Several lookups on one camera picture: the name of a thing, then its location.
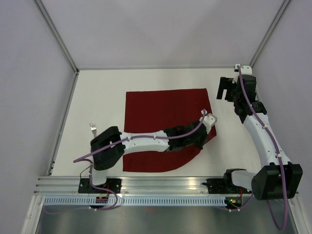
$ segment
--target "white table surface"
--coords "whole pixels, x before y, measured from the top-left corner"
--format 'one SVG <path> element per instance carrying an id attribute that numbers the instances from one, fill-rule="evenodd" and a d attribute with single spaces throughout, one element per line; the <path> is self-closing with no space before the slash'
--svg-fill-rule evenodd
<path id="1" fill-rule="evenodd" d="M 256 148 L 234 113 L 233 103 L 216 100 L 222 76 L 232 78 L 235 73 L 233 69 L 215 68 L 80 71 L 52 175 L 78 176 L 87 167 L 86 162 L 73 160 L 90 152 L 90 122 L 96 123 L 98 134 L 113 125 L 123 131 L 127 91 L 193 88 L 207 88 L 213 114 L 218 118 L 217 135 L 200 154 L 184 166 L 164 173 L 124 172 L 121 158 L 109 169 L 108 176 L 222 176 L 230 168 L 258 172 Z"/>

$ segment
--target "metal frame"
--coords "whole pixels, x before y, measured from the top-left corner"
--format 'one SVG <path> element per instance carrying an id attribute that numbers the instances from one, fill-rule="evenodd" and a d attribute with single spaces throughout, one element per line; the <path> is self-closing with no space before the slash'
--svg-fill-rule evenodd
<path id="1" fill-rule="evenodd" d="M 62 37 L 60 36 L 57 28 L 55 27 L 51 16 L 49 15 L 46 7 L 44 6 L 42 0 L 33 0 L 33 2 L 35 3 L 36 7 L 38 8 L 41 16 L 43 17 L 44 21 L 46 22 L 48 28 L 50 29 L 54 39 L 56 40 L 57 44 L 59 45 L 61 51 L 63 52 L 67 62 L 69 63 L 69 65 L 72 67 L 73 71 L 76 73 L 78 73 L 79 69 L 77 68 L 73 58 L 71 57 Z"/>
<path id="2" fill-rule="evenodd" d="M 213 177 L 118 177 L 122 179 L 120 196 L 127 200 L 127 205 L 164 205 L 169 201 L 170 206 L 222 206 L 221 200 L 236 195 L 209 195 L 206 186 L 201 185 Z M 38 178 L 33 200 L 23 227 L 25 234 L 35 233 L 39 222 L 40 212 L 44 202 L 47 205 L 92 203 L 94 195 L 78 194 L 78 176 L 42 176 Z M 290 210 L 299 234 L 310 234 L 309 221 L 303 216 L 300 196 L 297 194 L 289 200 Z"/>
<path id="3" fill-rule="evenodd" d="M 284 0 L 279 7 L 273 21 L 271 22 L 267 32 L 265 33 L 262 41 L 260 42 L 255 54 L 253 55 L 252 60 L 250 61 L 250 66 L 253 67 L 255 63 L 257 62 L 259 56 L 261 55 L 263 49 L 265 48 L 266 44 L 268 43 L 269 39 L 271 38 L 274 30 L 276 29 L 278 23 L 282 19 L 284 13 L 286 12 L 289 4 L 291 3 L 292 0 Z"/>
<path id="4" fill-rule="evenodd" d="M 146 70 L 146 69 L 207 69 L 207 68 L 233 68 L 232 65 L 224 66 L 151 66 L 151 67 L 109 67 L 109 68 L 79 68 L 80 71 L 93 71 L 93 70 Z"/>
<path id="5" fill-rule="evenodd" d="M 65 108 L 63 110 L 62 119 L 61 119 L 61 122 L 60 122 L 60 124 L 58 126 L 58 134 L 57 134 L 57 137 L 54 140 L 54 144 L 53 144 L 53 148 L 52 148 L 52 152 L 51 152 L 51 156 L 50 156 L 50 165 L 49 165 L 49 167 L 47 169 L 47 172 L 46 172 L 47 176 L 52 175 L 53 166 L 54 166 L 55 159 L 57 157 L 57 153 L 58 153 L 58 150 L 59 150 L 60 140 L 62 138 L 62 134 L 63 134 L 63 131 L 64 131 L 66 119 L 67 119 L 67 116 L 68 116 L 70 104 L 71 104 L 72 99 L 73 99 L 73 95 L 74 95 L 74 91 L 75 91 L 75 87 L 76 87 L 78 76 L 79 76 L 79 72 L 77 72 L 75 74 L 75 77 L 73 78 L 72 87 L 71 87 L 71 90 L 69 92 L 69 96 L 67 98 Z"/>

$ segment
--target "white enclosure wall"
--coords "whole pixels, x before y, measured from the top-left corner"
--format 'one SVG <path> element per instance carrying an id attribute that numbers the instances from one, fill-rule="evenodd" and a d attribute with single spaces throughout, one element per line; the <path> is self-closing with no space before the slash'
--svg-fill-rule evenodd
<path id="1" fill-rule="evenodd" d="M 280 145 L 303 168 L 299 192 L 312 220 L 312 1 L 293 0 L 254 67 Z"/>
<path id="2" fill-rule="evenodd" d="M 43 0 L 79 69 L 249 64 L 283 0 Z"/>
<path id="3" fill-rule="evenodd" d="M 18 234 L 74 73 L 31 0 L 0 7 L 0 233 Z"/>

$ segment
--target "red fabric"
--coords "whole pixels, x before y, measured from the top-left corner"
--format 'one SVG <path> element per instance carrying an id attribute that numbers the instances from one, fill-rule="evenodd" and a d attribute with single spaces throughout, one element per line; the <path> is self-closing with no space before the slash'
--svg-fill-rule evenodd
<path id="1" fill-rule="evenodd" d="M 212 113 L 206 89 L 127 92 L 124 131 L 149 133 L 188 125 L 200 118 L 200 111 Z M 209 140 L 216 136 L 212 128 Z M 123 156 L 126 172 L 166 172 L 191 161 L 200 149 L 185 147 L 178 152 L 140 152 Z"/>

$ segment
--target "fork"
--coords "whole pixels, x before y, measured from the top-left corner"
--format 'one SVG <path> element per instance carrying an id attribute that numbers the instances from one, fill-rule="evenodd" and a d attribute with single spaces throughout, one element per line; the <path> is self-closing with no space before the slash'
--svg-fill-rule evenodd
<path id="1" fill-rule="evenodd" d="M 96 124 L 92 122 L 92 123 L 90 123 L 90 127 L 91 127 L 91 131 L 93 133 L 93 136 L 97 137 L 97 127 L 96 127 Z"/>

